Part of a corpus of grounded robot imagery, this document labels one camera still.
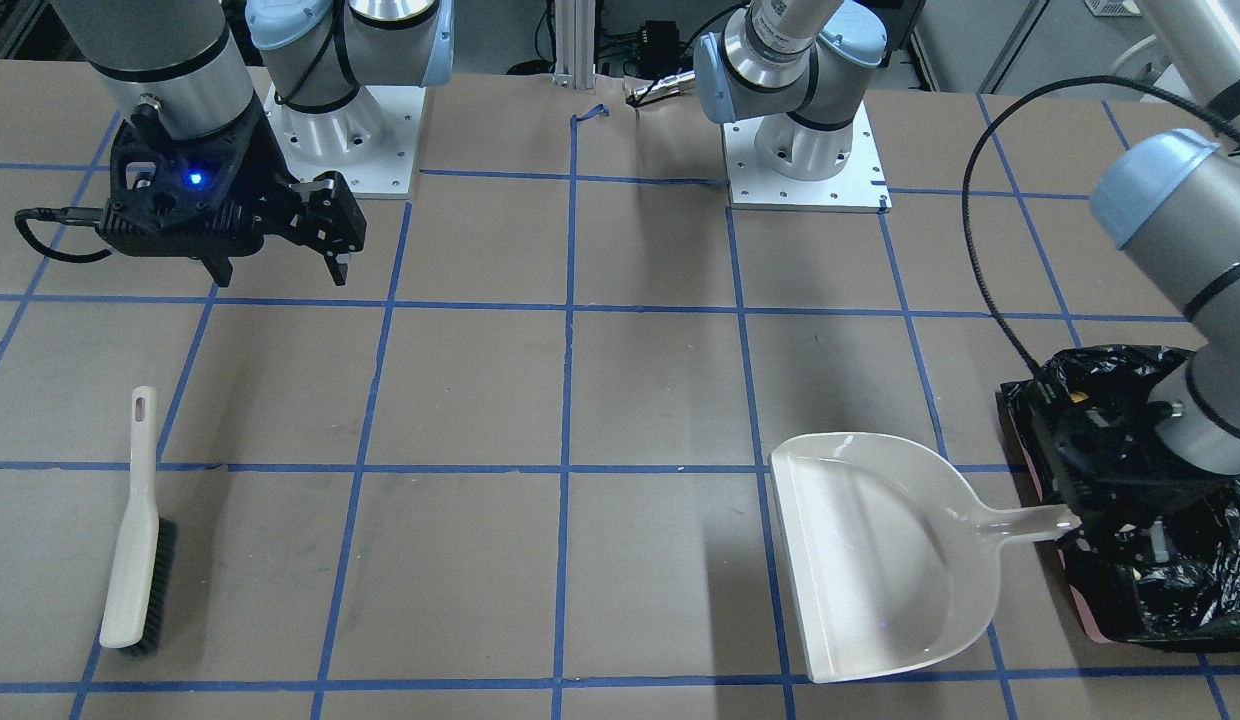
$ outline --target gray floor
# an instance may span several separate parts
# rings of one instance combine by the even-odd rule
[[[459,76],[413,204],[365,201],[348,286],[272,240],[217,291],[21,245],[14,209],[103,200],[113,109],[84,64],[0,63],[0,718],[1240,719],[1240,656],[1087,641],[1050,548],[1004,554],[952,661],[806,682],[771,447],[899,434],[1021,506],[992,392],[1027,369],[954,197],[1001,100],[872,94],[895,206],[847,217],[729,209],[696,102],[621,95]],[[975,222],[1030,351],[1199,346],[1085,204],[1183,118],[1027,114]],[[181,539],[162,648],[125,661],[94,634],[143,383]]]

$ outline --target brush bristles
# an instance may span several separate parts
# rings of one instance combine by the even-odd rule
[[[149,584],[149,611],[145,612],[144,634],[140,642],[118,648],[126,657],[149,656],[157,651],[162,637],[162,606],[167,600],[167,582],[171,579],[172,561],[176,560],[176,523],[157,519],[157,550],[153,560],[153,580]]]

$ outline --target brush handle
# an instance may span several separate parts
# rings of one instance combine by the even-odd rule
[[[157,501],[154,475],[157,471],[157,393],[151,387],[131,392],[131,482],[126,509],[113,547],[109,594],[104,601],[100,646],[128,647],[140,642],[154,556],[157,551]]]

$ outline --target white cable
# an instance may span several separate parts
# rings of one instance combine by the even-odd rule
[[[1118,55],[1118,58],[1115,59],[1114,63],[1109,66],[1109,69],[1106,69],[1105,74],[1106,76],[1117,74],[1118,69],[1122,69],[1123,64],[1127,64],[1132,58],[1135,58],[1136,55],[1140,55],[1142,50],[1146,50],[1146,47],[1154,45],[1154,42],[1158,42],[1158,36],[1151,35],[1149,37],[1141,40],[1136,45],[1132,45],[1126,50],[1126,53]]]

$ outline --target dustpan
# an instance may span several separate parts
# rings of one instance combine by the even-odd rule
[[[789,439],[771,468],[816,683],[956,656],[998,607],[1001,548],[1078,527],[1065,506],[991,509],[947,460],[885,434]]]

